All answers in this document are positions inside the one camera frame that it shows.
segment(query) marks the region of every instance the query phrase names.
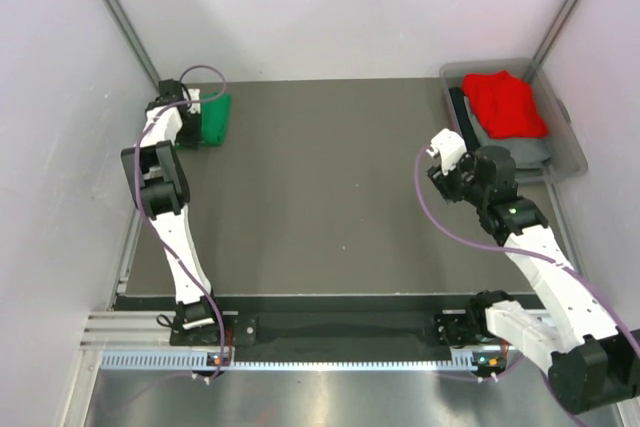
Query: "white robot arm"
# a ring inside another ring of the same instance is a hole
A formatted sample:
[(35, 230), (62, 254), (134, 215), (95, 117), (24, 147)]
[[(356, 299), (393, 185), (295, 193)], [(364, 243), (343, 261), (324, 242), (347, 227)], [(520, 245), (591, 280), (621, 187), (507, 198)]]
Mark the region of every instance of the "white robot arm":
[[(466, 151), (443, 130), (427, 153), (437, 161), (428, 176), (447, 201), (466, 201), (480, 224), (504, 247), (553, 319), (555, 328), (528, 314), (505, 292), (481, 292), (466, 317), (478, 339), (514, 345), (549, 377), (558, 401), (577, 414), (640, 395), (640, 359), (616, 322), (570, 271), (538, 207), (518, 195), (515, 162), (506, 149)], [(638, 339), (640, 331), (632, 335)]]
[[(211, 293), (211, 283), (202, 271), (191, 238), (188, 216), (189, 185), (175, 151), (176, 139), (181, 135), (185, 143), (195, 142), (193, 136), (199, 135), (200, 130), (199, 112), (193, 111), (194, 107), (189, 109), (186, 105), (165, 108), (169, 103), (184, 100), (183, 86), (180, 82), (162, 81), (160, 91), (160, 97), (147, 107), (145, 130), (152, 124), (153, 128), (140, 144), (140, 191), (143, 208), (162, 243), (171, 246), (189, 274)], [(191, 89), (189, 92), (192, 100), (198, 100), (199, 90)], [(184, 128), (185, 121), (188, 123), (187, 129)], [(125, 149), (121, 154), (135, 203), (133, 156), (133, 148)], [(213, 325), (215, 316), (200, 287), (189, 278), (172, 254), (165, 250), (165, 255), (176, 291), (174, 324), (177, 323), (181, 331)]]

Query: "white wall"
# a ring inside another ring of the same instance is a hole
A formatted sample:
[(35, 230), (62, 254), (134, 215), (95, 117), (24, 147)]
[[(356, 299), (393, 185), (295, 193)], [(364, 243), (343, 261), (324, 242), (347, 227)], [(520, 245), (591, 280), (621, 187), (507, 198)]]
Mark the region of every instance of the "white wall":
[(640, 7), (583, 0), (546, 63), (589, 161), (561, 186), (589, 277), (640, 327)]
[(0, 425), (53, 425), (121, 254), (153, 95), (101, 0), (0, 0)]
[(436, 76), (446, 62), (531, 56), (562, 2), (121, 1), (162, 75), (207, 62), (235, 81)]

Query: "gray plastic tray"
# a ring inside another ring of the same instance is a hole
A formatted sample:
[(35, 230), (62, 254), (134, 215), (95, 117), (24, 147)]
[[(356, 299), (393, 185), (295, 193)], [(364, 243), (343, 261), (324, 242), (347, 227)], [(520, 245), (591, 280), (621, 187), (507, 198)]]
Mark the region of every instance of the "gray plastic tray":
[(541, 182), (548, 172), (550, 181), (557, 183), (568, 177), (577, 177), (587, 171), (587, 159), (571, 128), (571, 118), (564, 104), (556, 97), (542, 67), (531, 59), (508, 59), (446, 64), (440, 69), (448, 114), (452, 127), (460, 126), (449, 95), (452, 87), (461, 87), (467, 74), (492, 74), (506, 70), (514, 77), (531, 85), (538, 112), (546, 121), (550, 134), (544, 139), (551, 160), (540, 170), (518, 171), (519, 182)]

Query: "clothing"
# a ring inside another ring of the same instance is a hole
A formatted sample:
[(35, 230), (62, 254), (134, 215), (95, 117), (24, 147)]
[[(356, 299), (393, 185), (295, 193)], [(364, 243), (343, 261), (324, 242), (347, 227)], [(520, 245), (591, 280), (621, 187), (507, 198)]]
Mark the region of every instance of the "clothing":
[(547, 125), (538, 115), (531, 86), (506, 70), (497, 74), (469, 74), (462, 82), (462, 90), (490, 138), (549, 135)]
[(449, 96), (453, 103), (453, 110), (458, 119), (458, 125), (460, 126), (460, 133), (462, 134), (464, 143), (467, 146), (467, 150), (469, 152), (473, 152), (480, 147), (480, 143), (473, 131), (473, 126), (471, 125), (469, 114), (467, 113), (467, 106), (465, 102), (466, 97), (464, 96), (464, 92), (460, 87), (453, 87), (449, 89)]
[[(200, 94), (203, 101), (218, 95), (217, 92), (212, 94)], [(224, 94), (213, 102), (202, 102), (200, 106), (201, 126), (203, 145), (222, 145), (227, 135), (227, 127), (229, 126), (229, 114), (231, 112), (231, 96)]]
[(466, 115), (473, 128), (475, 137), (481, 146), (497, 145), (511, 152), (511, 157), (516, 161), (516, 168), (540, 169), (542, 164), (551, 158), (551, 153), (542, 139), (530, 139), (513, 137), (511, 139), (492, 139), (482, 128), (478, 119), (473, 115), (469, 99), (464, 98)]

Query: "black cloth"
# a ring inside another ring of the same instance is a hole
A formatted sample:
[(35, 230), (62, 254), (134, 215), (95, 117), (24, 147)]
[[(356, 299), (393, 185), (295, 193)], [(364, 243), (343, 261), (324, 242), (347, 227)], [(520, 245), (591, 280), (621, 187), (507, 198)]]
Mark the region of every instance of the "black cloth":
[(467, 146), (469, 152), (474, 152), (480, 147), (480, 142), (473, 131), (471, 120), (469, 120), (469, 114), (467, 114), (467, 107), (464, 102), (464, 92), (460, 87), (453, 87), (449, 89), (449, 95), (451, 96), (451, 102), (453, 103), (453, 110), (458, 118), (458, 125), (460, 126), (460, 133), (464, 139), (464, 143)]

